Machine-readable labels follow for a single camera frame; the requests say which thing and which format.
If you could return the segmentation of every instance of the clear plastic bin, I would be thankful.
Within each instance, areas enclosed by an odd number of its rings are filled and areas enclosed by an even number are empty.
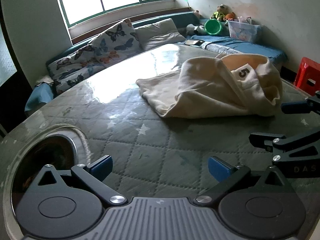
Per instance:
[[[230,38],[256,43],[262,32],[262,25],[227,21],[229,26]]]

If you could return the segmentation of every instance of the door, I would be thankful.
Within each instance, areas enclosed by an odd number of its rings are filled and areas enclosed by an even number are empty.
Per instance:
[[[0,3],[0,125],[10,132],[26,119],[24,107],[32,93],[12,49]]]

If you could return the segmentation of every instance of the orange plush toy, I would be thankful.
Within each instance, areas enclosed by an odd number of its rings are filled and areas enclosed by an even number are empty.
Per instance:
[[[224,20],[224,21],[226,21],[226,20],[232,21],[232,20],[234,20],[235,18],[236,18],[236,14],[235,14],[234,12],[232,12],[232,13],[228,13],[228,14],[223,18],[223,20]]]

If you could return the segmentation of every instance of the window sill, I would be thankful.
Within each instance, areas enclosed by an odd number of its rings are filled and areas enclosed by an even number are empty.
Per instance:
[[[71,39],[73,39],[91,30],[94,30],[106,24],[109,24],[118,20],[122,20],[128,17],[145,14],[149,12],[154,12],[154,11],[172,9],[175,7],[176,7],[175,0],[161,0],[161,1],[131,5],[128,7],[124,7],[118,10],[114,10],[114,11],[96,16],[94,18],[91,18],[75,26],[70,27],[69,28],[70,37]]]

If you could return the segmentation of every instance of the triangular cutout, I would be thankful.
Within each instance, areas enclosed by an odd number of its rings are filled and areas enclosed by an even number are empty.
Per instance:
[[[42,179],[39,182],[39,186],[43,186],[43,185],[50,185],[50,184],[55,184],[57,183],[56,179],[54,178],[53,174],[51,171],[47,171]]]
[[[276,186],[284,186],[284,184],[281,182],[280,178],[277,176],[275,172],[270,172],[265,184],[269,185],[276,185]]]

